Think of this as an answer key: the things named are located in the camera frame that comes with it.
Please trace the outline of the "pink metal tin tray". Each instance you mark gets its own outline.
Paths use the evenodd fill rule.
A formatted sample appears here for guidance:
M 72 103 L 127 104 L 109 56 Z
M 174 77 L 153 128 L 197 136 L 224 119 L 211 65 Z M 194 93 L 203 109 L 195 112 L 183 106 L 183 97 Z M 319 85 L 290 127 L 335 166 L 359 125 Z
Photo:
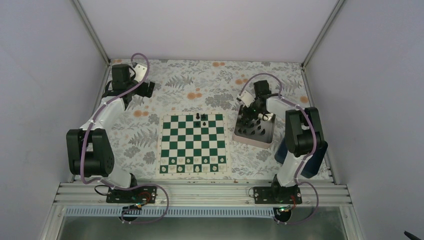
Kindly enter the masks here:
M 276 115 L 260 113 L 257 118 L 245 121 L 242 114 L 243 107 L 245 106 L 239 108 L 232 140 L 262 149 L 270 148 L 274 139 Z

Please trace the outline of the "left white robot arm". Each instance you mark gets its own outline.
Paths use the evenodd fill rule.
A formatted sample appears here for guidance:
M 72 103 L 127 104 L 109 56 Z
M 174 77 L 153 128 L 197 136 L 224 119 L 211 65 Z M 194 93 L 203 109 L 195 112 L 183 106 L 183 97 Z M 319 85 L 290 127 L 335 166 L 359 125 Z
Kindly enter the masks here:
M 139 63 L 112 66 L 112 80 L 102 95 L 100 105 L 80 128 L 66 134 L 69 170 L 85 183 L 99 181 L 131 203 L 139 197 L 135 176 L 115 163 L 109 141 L 111 130 L 119 116 L 128 108 L 133 95 L 150 98 L 155 83 L 146 82 L 149 68 Z

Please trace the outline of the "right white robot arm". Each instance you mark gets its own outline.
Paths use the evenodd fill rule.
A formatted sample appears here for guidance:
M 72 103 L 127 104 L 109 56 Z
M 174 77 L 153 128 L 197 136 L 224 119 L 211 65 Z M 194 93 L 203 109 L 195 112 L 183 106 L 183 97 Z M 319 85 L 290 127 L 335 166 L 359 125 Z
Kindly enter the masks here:
M 232 139 L 236 142 L 269 148 L 274 135 L 276 117 L 285 120 L 284 136 L 275 153 L 281 164 L 269 187 L 254 187 L 256 204 L 301 203 L 298 177 L 315 151 L 326 146 L 319 111 L 303 108 L 280 93 L 272 93 L 266 80 L 255 82 L 254 94 L 242 90 L 241 103 Z

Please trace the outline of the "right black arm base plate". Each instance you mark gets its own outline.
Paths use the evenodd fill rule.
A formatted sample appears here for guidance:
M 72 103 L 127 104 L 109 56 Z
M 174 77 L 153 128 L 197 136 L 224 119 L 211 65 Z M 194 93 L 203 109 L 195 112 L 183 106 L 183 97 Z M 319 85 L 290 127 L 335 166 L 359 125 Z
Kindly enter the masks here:
M 302 194 L 298 185 L 291 187 L 256 186 L 253 198 L 257 205 L 302 204 Z

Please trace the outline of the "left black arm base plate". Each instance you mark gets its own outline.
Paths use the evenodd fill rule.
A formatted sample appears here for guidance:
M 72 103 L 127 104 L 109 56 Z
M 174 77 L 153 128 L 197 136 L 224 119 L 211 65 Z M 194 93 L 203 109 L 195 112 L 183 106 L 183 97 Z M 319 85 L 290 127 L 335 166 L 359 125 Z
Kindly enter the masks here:
M 144 186 L 133 190 L 110 188 L 105 201 L 109 204 L 154 204 L 156 195 L 156 186 Z

